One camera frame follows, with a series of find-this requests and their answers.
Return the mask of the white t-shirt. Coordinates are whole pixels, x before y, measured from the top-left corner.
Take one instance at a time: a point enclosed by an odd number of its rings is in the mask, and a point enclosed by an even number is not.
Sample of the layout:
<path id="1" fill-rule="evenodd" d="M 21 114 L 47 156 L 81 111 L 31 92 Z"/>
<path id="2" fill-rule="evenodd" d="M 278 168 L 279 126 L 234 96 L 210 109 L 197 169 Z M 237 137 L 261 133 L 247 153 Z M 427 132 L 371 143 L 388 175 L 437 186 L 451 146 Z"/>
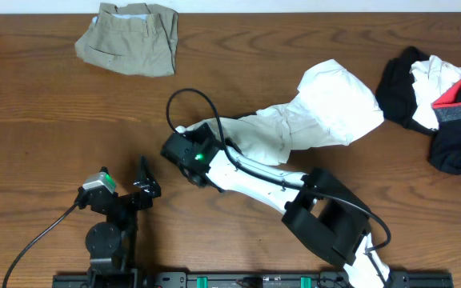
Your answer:
<path id="1" fill-rule="evenodd" d="M 384 122 L 371 90 L 334 59 L 307 70 L 298 94 L 240 118 L 221 117 L 222 131 L 244 156 L 285 164 L 293 150 L 348 146 Z"/>

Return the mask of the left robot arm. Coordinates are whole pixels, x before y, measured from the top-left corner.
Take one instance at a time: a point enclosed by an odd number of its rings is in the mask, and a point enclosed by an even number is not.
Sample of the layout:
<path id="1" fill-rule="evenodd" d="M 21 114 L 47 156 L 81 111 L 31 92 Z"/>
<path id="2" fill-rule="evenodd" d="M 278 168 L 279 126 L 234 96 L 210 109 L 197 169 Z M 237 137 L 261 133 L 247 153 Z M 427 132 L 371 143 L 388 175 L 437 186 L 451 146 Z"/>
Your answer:
<path id="1" fill-rule="evenodd" d="M 139 158 L 134 185 L 138 188 L 137 192 L 119 195 L 116 181 L 104 166 L 78 188 L 75 202 L 79 209 L 88 207 L 106 217 L 104 222 L 90 228 L 86 235 L 90 268 L 96 273 L 127 271 L 134 263 L 138 212 L 151 208 L 153 199 L 161 195 L 161 187 L 143 156 Z"/>

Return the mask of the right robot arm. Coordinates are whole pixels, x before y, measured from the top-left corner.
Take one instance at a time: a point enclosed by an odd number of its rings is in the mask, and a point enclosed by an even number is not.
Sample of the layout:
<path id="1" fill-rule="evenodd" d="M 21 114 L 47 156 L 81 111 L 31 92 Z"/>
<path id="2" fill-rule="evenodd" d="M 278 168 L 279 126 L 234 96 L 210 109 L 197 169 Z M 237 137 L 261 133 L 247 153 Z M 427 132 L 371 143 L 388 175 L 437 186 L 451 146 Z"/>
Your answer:
<path id="1" fill-rule="evenodd" d="M 231 190 L 266 204 L 282 215 L 287 229 L 314 255 L 343 268 L 353 287 L 385 287 L 390 270 L 374 245 L 371 221 L 387 224 L 329 172 L 309 174 L 276 169 L 245 157 L 207 124 L 164 143 L 161 155 L 198 187 Z"/>

